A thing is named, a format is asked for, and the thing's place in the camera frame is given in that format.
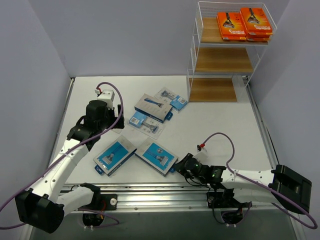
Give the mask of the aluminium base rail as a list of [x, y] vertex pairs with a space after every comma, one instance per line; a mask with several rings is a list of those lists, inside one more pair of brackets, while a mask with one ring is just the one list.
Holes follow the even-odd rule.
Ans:
[[116, 194], [115, 213], [207, 212], [208, 188], [183, 182], [94, 181], [103, 195]]

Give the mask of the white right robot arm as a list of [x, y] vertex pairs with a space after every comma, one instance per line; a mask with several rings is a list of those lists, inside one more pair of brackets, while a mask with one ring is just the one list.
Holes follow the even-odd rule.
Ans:
[[278, 164], [269, 170], [239, 170], [229, 166], [208, 166], [187, 154], [173, 168], [187, 179], [224, 190], [223, 203], [261, 202], [280, 204], [286, 210], [305, 215], [310, 211], [312, 182], [291, 168]]

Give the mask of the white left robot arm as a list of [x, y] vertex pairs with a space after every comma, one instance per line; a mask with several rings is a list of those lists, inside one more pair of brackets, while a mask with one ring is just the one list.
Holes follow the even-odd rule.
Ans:
[[21, 222], [46, 233], [55, 232], [64, 217], [86, 207], [97, 212], [101, 208], [99, 187], [82, 183], [75, 190], [60, 195], [60, 192], [75, 167], [100, 140], [101, 135], [112, 129], [124, 128], [123, 104], [109, 107], [103, 100], [91, 100], [72, 127], [59, 154], [27, 190], [22, 190], [14, 199]]

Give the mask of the grey blue Harry's box left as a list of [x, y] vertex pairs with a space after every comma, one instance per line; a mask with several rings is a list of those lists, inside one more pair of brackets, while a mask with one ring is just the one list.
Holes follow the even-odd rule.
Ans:
[[93, 158], [96, 164], [94, 169], [98, 174], [110, 177], [134, 155], [136, 150], [137, 148], [121, 135]]

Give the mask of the Harry's box upper white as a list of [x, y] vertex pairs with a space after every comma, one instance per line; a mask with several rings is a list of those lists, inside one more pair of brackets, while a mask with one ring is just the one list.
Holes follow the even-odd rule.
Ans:
[[173, 107], [155, 97], [144, 94], [135, 104], [134, 109], [160, 123], [171, 120]]

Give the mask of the orange Gillette box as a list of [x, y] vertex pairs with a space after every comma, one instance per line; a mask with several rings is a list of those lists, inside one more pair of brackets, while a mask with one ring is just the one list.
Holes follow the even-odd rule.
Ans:
[[239, 12], [218, 12], [217, 25], [224, 41], [246, 41], [246, 31]]
[[251, 35], [247, 34], [246, 39], [252, 42], [268, 42], [270, 40], [270, 35]]
[[273, 28], [262, 8], [242, 7], [240, 16], [249, 35], [271, 36], [273, 34]]

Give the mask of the clear blister razor pack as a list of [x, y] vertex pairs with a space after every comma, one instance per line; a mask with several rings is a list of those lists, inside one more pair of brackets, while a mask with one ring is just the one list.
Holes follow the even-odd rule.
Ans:
[[139, 132], [157, 140], [163, 133], [165, 125], [153, 118], [136, 111], [128, 120], [128, 124]]
[[163, 87], [161, 90], [159, 90], [154, 95], [154, 97], [164, 103], [171, 105], [176, 112], [180, 112], [188, 104], [188, 101], [186, 99], [166, 87]]

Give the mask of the clear blister razor pack left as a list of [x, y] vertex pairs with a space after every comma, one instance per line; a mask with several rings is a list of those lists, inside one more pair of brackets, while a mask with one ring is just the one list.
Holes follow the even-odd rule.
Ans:
[[165, 125], [153, 118], [136, 111], [128, 120], [128, 124], [139, 132], [157, 140], [163, 133]]

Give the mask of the clear blister razor pack top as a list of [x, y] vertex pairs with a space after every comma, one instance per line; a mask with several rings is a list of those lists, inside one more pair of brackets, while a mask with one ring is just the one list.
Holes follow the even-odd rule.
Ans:
[[171, 105], [176, 112], [180, 112], [188, 104], [188, 101], [186, 99], [166, 87], [163, 87], [161, 90], [159, 90], [154, 95], [154, 97], [164, 103]]

